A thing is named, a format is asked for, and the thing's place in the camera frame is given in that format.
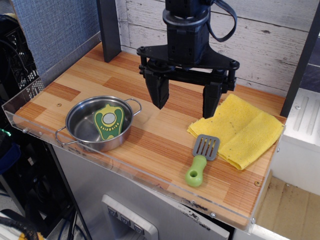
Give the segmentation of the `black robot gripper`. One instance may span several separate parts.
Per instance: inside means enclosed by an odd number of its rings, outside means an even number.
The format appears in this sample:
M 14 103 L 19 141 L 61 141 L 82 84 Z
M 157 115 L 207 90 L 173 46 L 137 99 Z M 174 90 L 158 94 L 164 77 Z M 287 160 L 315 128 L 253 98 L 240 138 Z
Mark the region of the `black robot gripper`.
M 202 116 L 214 116 L 222 92 L 236 86 L 238 61 L 215 52 L 208 9 L 165 9 L 167 44 L 141 46 L 140 74 L 145 78 L 152 103 L 162 109 L 169 99 L 169 80 L 204 86 Z

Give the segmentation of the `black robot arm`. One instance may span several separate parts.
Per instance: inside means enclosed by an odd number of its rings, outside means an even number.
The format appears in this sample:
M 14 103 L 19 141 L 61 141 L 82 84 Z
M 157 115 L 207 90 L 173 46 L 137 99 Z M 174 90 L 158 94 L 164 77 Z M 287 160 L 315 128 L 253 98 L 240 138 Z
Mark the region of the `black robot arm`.
M 201 85 L 202 116 L 214 116 L 221 95 L 236 86 L 238 61 L 214 51 L 209 38 L 225 42 L 235 28 L 217 37 L 211 28 L 211 7 L 216 4 L 237 20 L 236 12 L 223 0 L 167 0 L 162 19 L 167 27 L 167 44 L 137 49 L 140 74 L 152 103 L 162 109 L 169 99 L 169 81 Z

